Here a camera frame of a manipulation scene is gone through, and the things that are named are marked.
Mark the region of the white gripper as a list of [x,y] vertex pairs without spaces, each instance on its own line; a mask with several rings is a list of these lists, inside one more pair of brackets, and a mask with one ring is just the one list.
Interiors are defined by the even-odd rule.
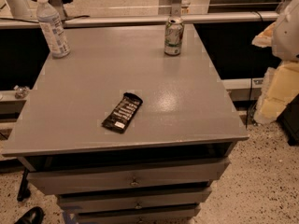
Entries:
[[267,124],[275,121],[299,94],[299,0],[291,0],[276,23],[256,35],[251,44],[260,48],[272,46],[273,55],[286,61],[278,68],[269,67],[263,78],[253,118]]

